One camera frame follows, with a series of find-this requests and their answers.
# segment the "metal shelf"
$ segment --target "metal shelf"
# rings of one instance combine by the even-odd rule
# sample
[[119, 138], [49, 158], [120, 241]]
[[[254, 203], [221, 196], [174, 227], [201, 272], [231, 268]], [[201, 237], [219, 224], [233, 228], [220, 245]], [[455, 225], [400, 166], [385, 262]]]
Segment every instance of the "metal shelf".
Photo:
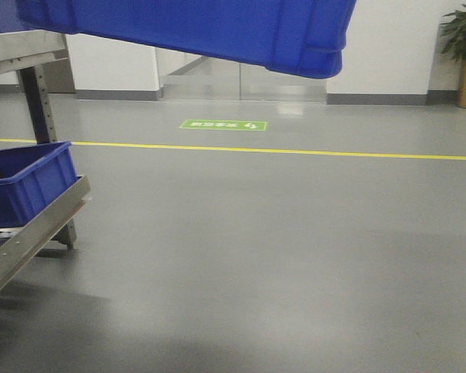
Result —
[[66, 57], [59, 33], [42, 30], [0, 33], [0, 74]]
[[[42, 64], [67, 58], [62, 35], [34, 30], [0, 33], [0, 74], [18, 71], [23, 80], [35, 137], [39, 144], [57, 140]], [[86, 176], [49, 204], [17, 235], [0, 246], [0, 290], [51, 239], [72, 249], [73, 215], [85, 204]]]
[[89, 190], [87, 177], [80, 177], [15, 236], [0, 246], [0, 290], [85, 205], [85, 196]]

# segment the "blue plastic bin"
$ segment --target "blue plastic bin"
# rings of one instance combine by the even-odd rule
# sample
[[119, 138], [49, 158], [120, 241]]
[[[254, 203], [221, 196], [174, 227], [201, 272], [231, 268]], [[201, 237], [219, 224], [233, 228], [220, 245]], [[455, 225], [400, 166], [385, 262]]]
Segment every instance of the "blue plastic bin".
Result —
[[0, 150], [0, 228], [25, 225], [76, 182], [70, 145]]
[[28, 30], [19, 20], [16, 0], [0, 0], [0, 33]]
[[356, 0], [16, 0], [29, 25], [328, 78]]

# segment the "white wall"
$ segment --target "white wall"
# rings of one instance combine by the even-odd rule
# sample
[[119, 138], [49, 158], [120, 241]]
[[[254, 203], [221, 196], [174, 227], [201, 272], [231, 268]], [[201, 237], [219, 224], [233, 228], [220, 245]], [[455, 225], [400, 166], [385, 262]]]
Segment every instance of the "white wall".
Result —
[[169, 49], [155, 48], [157, 54], [158, 70], [160, 75], [168, 75], [186, 66], [201, 56], [185, 52], [171, 51]]
[[154, 47], [88, 35], [67, 40], [77, 90], [159, 90]]
[[[460, 3], [357, 0], [343, 71], [328, 80], [328, 93], [427, 94], [438, 26], [442, 15]], [[438, 57], [436, 64], [449, 71], [455, 68]], [[438, 80], [433, 87], [439, 86]]]

